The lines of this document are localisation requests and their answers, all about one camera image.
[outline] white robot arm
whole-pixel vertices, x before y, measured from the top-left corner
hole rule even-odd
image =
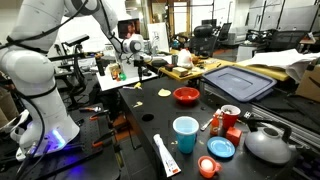
[[[118,19],[105,0],[24,0],[8,43],[0,46],[0,70],[8,74],[16,89],[26,96],[23,103],[33,118],[18,142],[18,160],[23,160],[35,144],[35,156],[42,155],[48,144],[47,153],[59,151],[80,130],[67,115],[56,88],[54,67],[45,56],[56,39],[56,27],[64,15],[92,15],[118,53],[138,54],[142,48],[139,41],[114,37],[112,29]]]

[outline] green object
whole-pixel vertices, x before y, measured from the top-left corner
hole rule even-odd
[[[120,77],[121,81],[124,81],[127,79],[127,76],[124,73],[120,73],[119,77]]]

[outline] toothpaste tube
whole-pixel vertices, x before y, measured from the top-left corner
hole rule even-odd
[[[177,163],[172,158],[168,149],[164,146],[160,135],[159,134],[154,135],[153,139],[159,148],[161,160],[162,160],[164,169],[166,170],[167,177],[171,177],[179,173],[181,169],[178,167]]]

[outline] red bowl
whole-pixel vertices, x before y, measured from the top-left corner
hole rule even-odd
[[[200,92],[195,88],[182,87],[176,89],[173,96],[182,104],[191,104],[199,98]]]

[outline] light blue plastic cup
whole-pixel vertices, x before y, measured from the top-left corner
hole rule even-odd
[[[185,154],[193,151],[199,123],[192,117],[181,116],[173,121],[173,129],[176,132],[178,149]]]

